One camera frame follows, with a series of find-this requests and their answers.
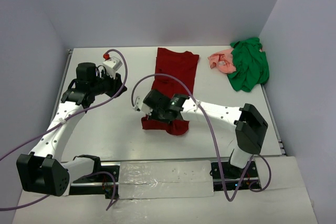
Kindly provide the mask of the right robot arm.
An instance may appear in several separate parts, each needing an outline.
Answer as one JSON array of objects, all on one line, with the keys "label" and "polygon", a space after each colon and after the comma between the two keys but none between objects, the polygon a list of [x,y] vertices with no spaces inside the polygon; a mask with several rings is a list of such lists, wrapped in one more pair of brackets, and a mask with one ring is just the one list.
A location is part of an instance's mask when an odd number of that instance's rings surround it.
[{"label": "right robot arm", "polygon": [[211,125],[235,133],[236,144],[228,164],[228,171],[233,177],[245,173],[250,158],[260,154],[268,130],[266,120],[249,103],[243,107],[229,107],[193,100],[184,94],[175,94],[169,98],[158,90],[151,90],[145,98],[136,98],[134,109],[158,122],[210,122]]}]

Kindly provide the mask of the red t shirt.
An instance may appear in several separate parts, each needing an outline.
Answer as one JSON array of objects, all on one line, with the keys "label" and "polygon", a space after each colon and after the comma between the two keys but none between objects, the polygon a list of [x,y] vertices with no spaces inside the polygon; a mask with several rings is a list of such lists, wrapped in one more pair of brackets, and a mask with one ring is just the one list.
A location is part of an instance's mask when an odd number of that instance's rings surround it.
[{"label": "red t shirt", "polygon": [[[156,56],[155,73],[168,74],[182,81],[193,92],[199,55],[192,52],[173,52],[166,48],[158,48]],[[175,94],[187,94],[187,91],[177,81],[163,76],[154,77],[152,89],[160,91],[172,98]],[[187,121],[175,120],[166,124],[150,120],[147,116],[141,119],[144,130],[164,130],[175,136],[185,134],[189,130]]]}]

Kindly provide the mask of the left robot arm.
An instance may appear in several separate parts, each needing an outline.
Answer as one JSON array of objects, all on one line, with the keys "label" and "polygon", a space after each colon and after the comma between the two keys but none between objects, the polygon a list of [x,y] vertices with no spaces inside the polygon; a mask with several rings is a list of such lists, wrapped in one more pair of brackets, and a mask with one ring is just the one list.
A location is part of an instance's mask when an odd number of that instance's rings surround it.
[{"label": "left robot arm", "polygon": [[64,149],[79,121],[87,113],[96,96],[118,97],[126,91],[118,69],[117,58],[102,63],[102,70],[94,63],[84,62],[76,67],[76,78],[63,93],[48,133],[44,134],[29,154],[21,154],[16,166],[23,190],[45,195],[62,196],[69,185],[82,176],[90,181],[102,177],[100,158],[78,155],[62,164]]}]

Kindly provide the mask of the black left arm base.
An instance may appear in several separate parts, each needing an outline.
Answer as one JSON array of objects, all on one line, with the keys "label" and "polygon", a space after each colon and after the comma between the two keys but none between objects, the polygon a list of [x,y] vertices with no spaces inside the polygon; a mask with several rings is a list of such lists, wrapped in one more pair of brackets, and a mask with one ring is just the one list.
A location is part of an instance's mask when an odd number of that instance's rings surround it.
[{"label": "black left arm base", "polygon": [[119,198],[118,181],[120,164],[117,162],[102,162],[100,168],[101,172],[108,172],[113,176],[116,185],[114,185],[112,178],[107,174],[83,177],[75,180],[70,185],[69,195],[104,195],[105,199],[111,199],[113,190],[115,189],[114,199]]}]

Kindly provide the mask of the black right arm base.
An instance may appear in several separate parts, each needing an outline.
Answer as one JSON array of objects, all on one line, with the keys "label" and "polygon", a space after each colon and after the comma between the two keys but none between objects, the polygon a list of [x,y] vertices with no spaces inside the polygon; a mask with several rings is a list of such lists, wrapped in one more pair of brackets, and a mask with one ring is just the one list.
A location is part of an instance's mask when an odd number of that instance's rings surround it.
[{"label": "black right arm base", "polygon": [[[238,186],[243,169],[233,167],[228,162],[222,162],[222,168],[225,177],[226,189],[228,191],[235,190],[235,188]],[[209,174],[213,179],[214,191],[223,191],[218,162],[211,162],[211,170]],[[255,161],[252,161],[249,168],[247,169],[239,190],[248,190],[249,188],[261,189]]]}]

